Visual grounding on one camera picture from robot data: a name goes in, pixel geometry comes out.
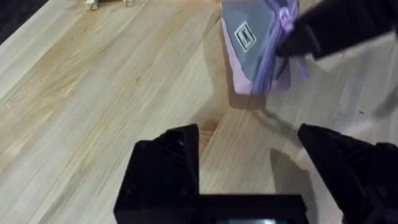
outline wooden object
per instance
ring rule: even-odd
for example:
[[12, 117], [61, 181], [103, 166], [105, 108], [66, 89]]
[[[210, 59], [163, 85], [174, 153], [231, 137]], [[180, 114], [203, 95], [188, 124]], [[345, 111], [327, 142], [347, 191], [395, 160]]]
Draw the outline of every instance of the wooden object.
[[124, 7], [133, 7], [134, 6], [134, 0], [123, 0], [124, 2]]
[[86, 0], [86, 5], [89, 10], [98, 10], [100, 7], [100, 0]]
[[202, 192], [303, 192], [313, 223], [340, 222], [295, 130], [397, 144], [395, 39], [309, 60], [266, 99], [233, 93], [223, 41], [217, 2], [50, 0], [0, 45], [0, 223], [115, 224], [134, 143], [189, 123]]

